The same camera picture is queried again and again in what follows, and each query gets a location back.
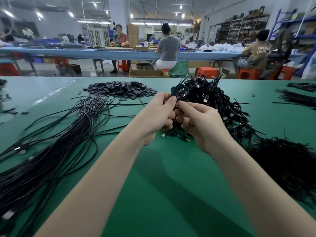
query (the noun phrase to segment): hand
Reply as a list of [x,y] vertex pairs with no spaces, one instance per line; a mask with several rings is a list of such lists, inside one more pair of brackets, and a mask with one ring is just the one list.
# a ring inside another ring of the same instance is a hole
[[152,142],[157,131],[168,131],[173,128],[172,120],[176,116],[173,109],[177,98],[175,96],[169,97],[169,93],[158,93],[130,122],[135,131],[142,135],[144,145]]
[[202,151],[208,153],[211,146],[231,139],[219,113],[212,107],[179,101],[175,110],[176,120],[192,135]]

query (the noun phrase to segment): white pants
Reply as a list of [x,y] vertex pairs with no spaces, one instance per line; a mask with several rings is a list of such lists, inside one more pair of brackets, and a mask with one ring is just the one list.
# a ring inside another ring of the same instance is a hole
[[162,60],[157,60],[156,65],[155,65],[155,70],[163,70],[163,69],[171,69],[176,65],[177,61],[162,61]]

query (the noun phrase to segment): blue tablecloth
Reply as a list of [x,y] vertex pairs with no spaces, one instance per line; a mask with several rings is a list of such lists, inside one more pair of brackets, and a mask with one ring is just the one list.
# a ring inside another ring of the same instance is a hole
[[[22,52],[22,53],[36,53],[44,55],[55,55],[81,59],[102,59],[102,60],[157,60],[160,58],[161,53],[145,52],[145,51],[97,51],[96,49],[85,50],[47,50],[47,49],[26,49],[21,47],[1,47],[0,53],[5,52]],[[240,53],[227,52],[227,51],[212,51],[203,52],[196,51],[178,52],[177,60],[179,61],[216,61],[225,60],[239,57]],[[291,57],[301,57],[304,54],[293,54]]]

